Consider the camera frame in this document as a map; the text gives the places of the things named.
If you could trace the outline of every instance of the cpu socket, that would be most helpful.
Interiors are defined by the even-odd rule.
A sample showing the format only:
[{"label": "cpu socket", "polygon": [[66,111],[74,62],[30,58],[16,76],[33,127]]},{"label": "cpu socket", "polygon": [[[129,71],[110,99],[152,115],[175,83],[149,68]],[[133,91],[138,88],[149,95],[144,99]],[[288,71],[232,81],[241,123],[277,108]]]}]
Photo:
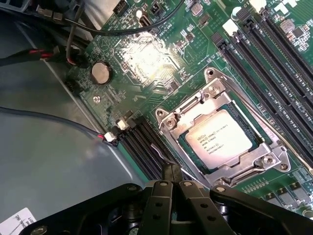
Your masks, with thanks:
[{"label": "cpu socket", "polygon": [[207,68],[204,76],[207,84],[175,110],[155,112],[160,133],[189,172],[210,187],[233,187],[271,168],[289,171],[285,146],[231,92],[235,89],[247,97],[239,86],[214,68]]}]

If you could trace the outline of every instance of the white label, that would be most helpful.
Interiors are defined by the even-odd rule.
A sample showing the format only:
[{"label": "white label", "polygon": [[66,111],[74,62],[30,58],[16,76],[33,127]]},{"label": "white label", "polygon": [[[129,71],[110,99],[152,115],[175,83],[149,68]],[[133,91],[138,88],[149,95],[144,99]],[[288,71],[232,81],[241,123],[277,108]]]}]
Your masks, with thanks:
[{"label": "white label", "polygon": [[19,235],[24,228],[35,222],[30,210],[24,208],[0,224],[0,235]]}]

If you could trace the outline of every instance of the motherboard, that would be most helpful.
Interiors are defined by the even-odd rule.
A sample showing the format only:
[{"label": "motherboard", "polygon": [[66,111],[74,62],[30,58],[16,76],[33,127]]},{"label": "motherboard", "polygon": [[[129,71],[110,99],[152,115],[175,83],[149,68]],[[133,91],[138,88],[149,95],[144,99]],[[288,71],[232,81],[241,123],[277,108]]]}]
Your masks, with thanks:
[{"label": "motherboard", "polygon": [[[103,30],[178,0],[121,0]],[[185,0],[96,36],[66,85],[145,180],[176,162],[313,218],[313,1]]]}]

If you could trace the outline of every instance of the green circuit board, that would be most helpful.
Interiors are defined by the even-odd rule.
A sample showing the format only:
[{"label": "green circuit board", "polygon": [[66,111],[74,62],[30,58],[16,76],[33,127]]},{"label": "green circuit board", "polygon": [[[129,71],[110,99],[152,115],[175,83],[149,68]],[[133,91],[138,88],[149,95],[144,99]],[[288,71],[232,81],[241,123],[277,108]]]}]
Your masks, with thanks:
[{"label": "green circuit board", "polygon": [[[150,12],[154,0],[128,0],[127,2],[130,6],[128,11],[122,17],[113,14],[103,30],[140,27],[136,17],[138,11],[147,12],[152,22],[159,20],[158,16]],[[166,15],[179,1],[159,0],[157,2]],[[235,7],[246,7],[252,11],[249,1],[201,0],[198,2],[203,7],[201,15],[194,16],[190,10],[195,3],[194,0],[185,0],[178,13],[160,27],[157,36],[148,32],[121,37],[96,36],[87,47],[85,55],[91,64],[90,68],[73,68],[68,74],[68,80],[77,82],[80,90],[75,91],[75,94],[82,99],[105,130],[114,126],[116,120],[129,110],[133,112],[133,117],[145,116],[157,128],[156,108],[173,110],[183,100],[203,87],[206,83],[203,72],[207,67],[215,67],[232,77],[259,107],[258,99],[253,92],[223,59],[211,40],[215,32],[220,32],[227,38],[223,24],[231,18]],[[288,12],[277,10],[280,0],[268,0],[267,3],[271,10],[271,17],[276,23],[292,19],[297,27],[308,27],[304,37],[295,39],[293,44],[312,65],[313,1],[299,0],[294,7],[287,3],[285,7]],[[200,20],[205,15],[207,21],[202,24]],[[106,61],[113,69],[112,81],[106,86],[95,85],[90,79],[91,67],[98,61]],[[261,86],[265,93],[268,92],[263,83]],[[100,103],[94,102],[95,96],[101,98]],[[305,135],[303,140],[313,152],[311,140]],[[271,169],[244,181],[236,188],[265,199],[268,193],[275,192],[282,187],[289,188],[290,184],[299,182],[307,193],[312,194],[312,175],[296,157],[291,155],[290,159],[291,171],[288,173]],[[303,204],[290,210],[302,214],[304,210],[312,208],[312,204]]]}]

